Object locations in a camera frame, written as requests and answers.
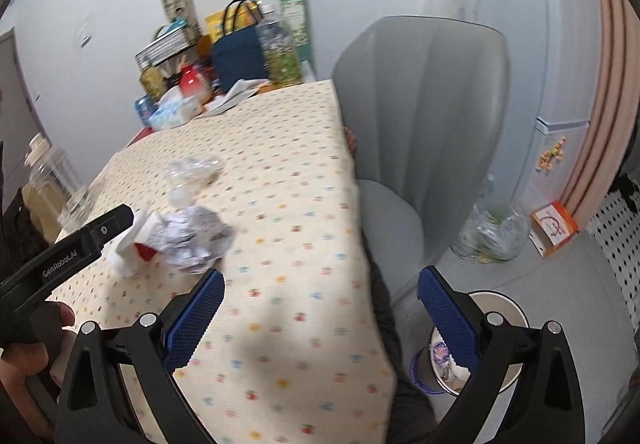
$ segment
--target green box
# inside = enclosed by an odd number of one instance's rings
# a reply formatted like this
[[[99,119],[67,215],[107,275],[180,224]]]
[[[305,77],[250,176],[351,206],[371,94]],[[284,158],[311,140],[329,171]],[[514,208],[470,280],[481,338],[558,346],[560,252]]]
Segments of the green box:
[[[280,0],[280,11],[291,29],[298,59],[300,61],[311,60],[306,0]]]

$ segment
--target striped curtain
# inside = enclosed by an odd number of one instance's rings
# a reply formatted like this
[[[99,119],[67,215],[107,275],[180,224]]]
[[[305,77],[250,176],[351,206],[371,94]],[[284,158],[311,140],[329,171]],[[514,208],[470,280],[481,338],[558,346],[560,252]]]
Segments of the striped curtain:
[[[640,101],[640,20],[628,0],[600,0],[602,61],[586,140],[562,193],[583,228],[596,214],[624,157]]]

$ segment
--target navy blue bag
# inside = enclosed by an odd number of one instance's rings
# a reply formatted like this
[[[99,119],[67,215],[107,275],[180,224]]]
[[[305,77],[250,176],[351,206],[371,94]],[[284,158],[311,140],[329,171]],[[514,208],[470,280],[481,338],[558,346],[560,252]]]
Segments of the navy blue bag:
[[[231,31],[226,30],[226,15],[229,8],[238,2],[234,13]],[[246,5],[253,2],[254,9]],[[236,30],[236,21],[242,5],[246,5],[249,13],[255,20],[255,24]],[[216,68],[220,79],[220,88],[228,92],[240,79],[268,79],[267,69],[264,63],[264,55],[260,48],[258,34],[255,25],[262,19],[262,13],[255,0],[234,0],[226,6],[222,14],[222,38],[214,43],[211,49],[211,64]]]

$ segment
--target pants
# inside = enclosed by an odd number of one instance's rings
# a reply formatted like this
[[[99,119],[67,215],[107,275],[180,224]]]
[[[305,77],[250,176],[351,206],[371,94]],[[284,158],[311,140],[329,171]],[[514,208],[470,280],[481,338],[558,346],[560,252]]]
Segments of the pants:
[[[402,347],[396,332],[389,290],[382,279],[380,268],[373,261],[367,239],[362,236],[371,272],[371,302],[380,330],[386,355],[396,371],[398,387],[391,407],[387,444],[424,444],[436,427],[433,408],[429,399],[419,392],[402,369]]]

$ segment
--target gray chair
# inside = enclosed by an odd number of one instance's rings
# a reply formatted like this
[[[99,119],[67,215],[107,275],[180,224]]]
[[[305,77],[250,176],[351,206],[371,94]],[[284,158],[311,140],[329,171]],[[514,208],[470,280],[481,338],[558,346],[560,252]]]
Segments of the gray chair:
[[[334,85],[358,140],[360,225],[395,304],[481,189],[508,100],[506,40],[462,21],[382,18],[342,53]]]

